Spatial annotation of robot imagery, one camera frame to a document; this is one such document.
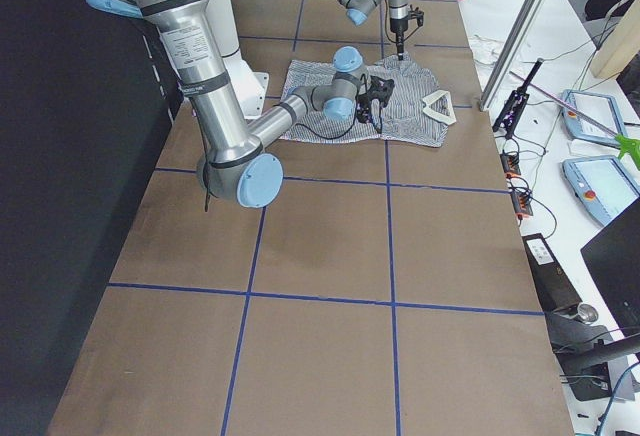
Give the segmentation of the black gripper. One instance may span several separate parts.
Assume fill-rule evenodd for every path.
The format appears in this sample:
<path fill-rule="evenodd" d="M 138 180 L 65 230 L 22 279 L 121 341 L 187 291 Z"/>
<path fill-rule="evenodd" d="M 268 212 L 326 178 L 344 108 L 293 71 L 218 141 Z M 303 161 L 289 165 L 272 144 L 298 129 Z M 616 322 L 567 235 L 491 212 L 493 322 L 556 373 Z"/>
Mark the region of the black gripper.
<path fill-rule="evenodd" d="M 380 99 L 378 90 L 368 90 L 366 93 L 360 94 L 356 99 L 355 117 L 360 123 L 367 123 L 372 118 L 372 125 L 376 132 L 383 129 L 383 120 L 380 115 L 372 117 L 372 103 Z"/>
<path fill-rule="evenodd" d="M 396 53 L 399 60 L 404 60 L 405 32 L 408 30 L 408 18 L 391 18 L 390 30 L 395 38 Z"/>

